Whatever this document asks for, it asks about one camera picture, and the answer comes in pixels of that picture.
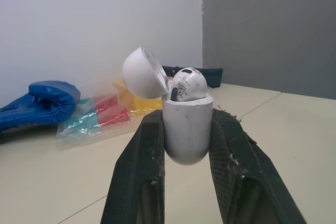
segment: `teal object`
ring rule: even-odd
[[[84,116],[87,114],[96,113],[95,103],[93,99],[86,98],[80,99],[75,111],[73,112],[72,116]]]
[[[63,123],[65,130],[87,131],[99,127],[97,113],[88,113],[82,116],[72,116]]]

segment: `black object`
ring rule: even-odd
[[[174,77],[177,72],[181,69],[180,67],[167,67],[163,66],[163,70],[166,72],[166,75],[169,77]],[[220,87],[220,82],[222,81],[223,69],[222,68],[196,68],[199,72],[204,75],[206,83],[211,88]]]
[[[164,223],[161,114],[161,110],[157,110],[143,118],[117,160],[101,223]]]
[[[214,110],[209,149],[225,224],[304,224],[267,155],[230,114]],[[144,117],[119,157],[101,224],[164,224],[164,137],[161,111]]]

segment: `open lid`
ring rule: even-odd
[[[122,66],[122,79],[129,91],[143,99],[154,99],[169,92],[168,77],[148,47],[131,53]]]

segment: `dirty earbud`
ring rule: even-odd
[[[197,69],[184,68],[174,76],[171,87],[172,101],[195,101],[205,98],[206,94],[206,80]]]

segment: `red object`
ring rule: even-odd
[[[100,126],[120,123],[130,119],[127,108],[120,105],[115,105],[100,111],[97,110],[97,116]]]
[[[118,96],[116,94],[102,95],[93,98],[94,107],[97,113],[118,105]]]

